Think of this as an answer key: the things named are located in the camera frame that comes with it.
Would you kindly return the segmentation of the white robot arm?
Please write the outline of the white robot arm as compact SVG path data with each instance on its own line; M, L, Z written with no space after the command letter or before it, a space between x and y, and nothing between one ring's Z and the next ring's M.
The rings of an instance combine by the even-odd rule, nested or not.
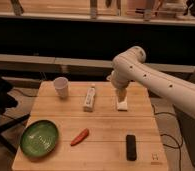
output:
M145 51L133 46L114 57L111 83L119 102L127 96L126 88L136 81L195 119L195 84L154 70L144 64Z

